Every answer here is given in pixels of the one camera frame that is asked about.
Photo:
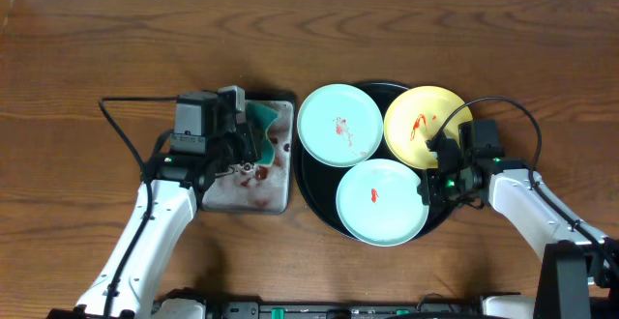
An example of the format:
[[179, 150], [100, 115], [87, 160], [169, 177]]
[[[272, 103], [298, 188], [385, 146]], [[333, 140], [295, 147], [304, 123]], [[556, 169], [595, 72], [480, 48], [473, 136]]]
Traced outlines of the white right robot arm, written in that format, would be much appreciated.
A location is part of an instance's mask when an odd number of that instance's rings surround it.
[[418, 192], [435, 205], [488, 206], [506, 218], [542, 261], [534, 298], [494, 295], [482, 318], [615, 318], [618, 242], [571, 211], [524, 160], [506, 157], [495, 141], [427, 142], [438, 161]]

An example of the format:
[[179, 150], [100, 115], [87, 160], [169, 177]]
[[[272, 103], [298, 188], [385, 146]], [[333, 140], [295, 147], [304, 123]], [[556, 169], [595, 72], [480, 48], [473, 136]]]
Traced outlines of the green scrub sponge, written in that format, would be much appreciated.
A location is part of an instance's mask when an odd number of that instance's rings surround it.
[[256, 163], [271, 166], [275, 160], [275, 146], [268, 136], [269, 128], [279, 118], [278, 112], [262, 103], [248, 101], [246, 105], [248, 121], [259, 131], [260, 160]]

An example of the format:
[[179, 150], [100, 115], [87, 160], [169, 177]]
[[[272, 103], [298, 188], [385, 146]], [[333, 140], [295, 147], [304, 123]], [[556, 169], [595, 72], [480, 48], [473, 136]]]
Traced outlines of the yellow plate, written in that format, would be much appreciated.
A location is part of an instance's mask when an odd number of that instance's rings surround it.
[[419, 86], [402, 93], [390, 104], [384, 117], [384, 138], [401, 162], [416, 169], [434, 169], [438, 161], [426, 141], [465, 101], [438, 86]]

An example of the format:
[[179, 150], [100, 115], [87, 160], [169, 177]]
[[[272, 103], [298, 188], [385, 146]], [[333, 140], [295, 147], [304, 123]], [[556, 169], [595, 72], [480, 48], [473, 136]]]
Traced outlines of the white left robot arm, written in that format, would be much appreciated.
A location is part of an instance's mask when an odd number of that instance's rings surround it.
[[141, 185], [132, 215], [105, 266], [72, 309], [51, 318], [148, 318], [163, 272], [205, 192], [233, 165], [261, 158], [264, 131], [246, 113], [245, 92], [189, 92], [173, 98], [175, 124], [143, 159], [107, 115], [133, 153]]

